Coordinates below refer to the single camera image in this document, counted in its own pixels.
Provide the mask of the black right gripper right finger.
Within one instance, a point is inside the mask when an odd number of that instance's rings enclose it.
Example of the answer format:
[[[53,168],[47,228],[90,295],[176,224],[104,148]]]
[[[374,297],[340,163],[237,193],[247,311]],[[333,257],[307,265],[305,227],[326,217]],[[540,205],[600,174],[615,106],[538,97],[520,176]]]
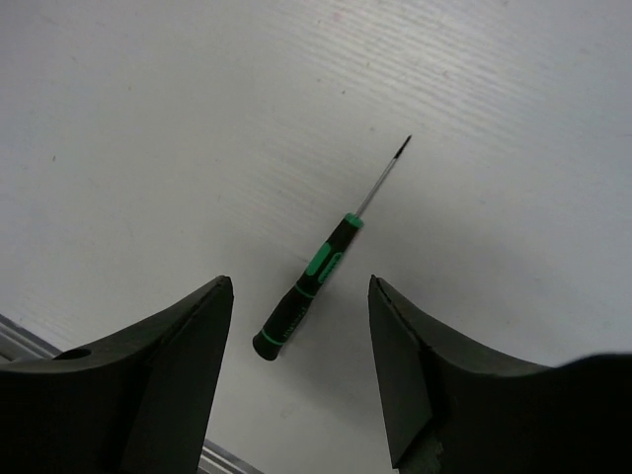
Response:
[[[525,361],[448,327],[378,276],[368,308],[396,471],[630,471],[630,355]]]

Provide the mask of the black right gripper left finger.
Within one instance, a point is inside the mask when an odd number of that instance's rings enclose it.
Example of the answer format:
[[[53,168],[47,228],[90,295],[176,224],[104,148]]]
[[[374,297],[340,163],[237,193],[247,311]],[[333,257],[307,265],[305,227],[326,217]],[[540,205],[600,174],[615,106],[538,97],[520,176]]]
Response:
[[[5,473],[194,473],[233,307],[220,276],[53,358],[1,367]]]

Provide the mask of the small green black screwdriver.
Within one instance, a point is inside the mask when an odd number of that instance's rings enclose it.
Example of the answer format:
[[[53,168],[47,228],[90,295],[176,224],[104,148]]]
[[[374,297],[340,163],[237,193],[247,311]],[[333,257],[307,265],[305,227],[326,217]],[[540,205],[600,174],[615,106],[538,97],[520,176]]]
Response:
[[[255,352],[264,360],[274,361],[307,314],[312,302],[342,261],[358,232],[362,216],[412,139],[409,135],[389,161],[355,212],[348,212],[314,254],[302,275],[282,297],[253,338]]]

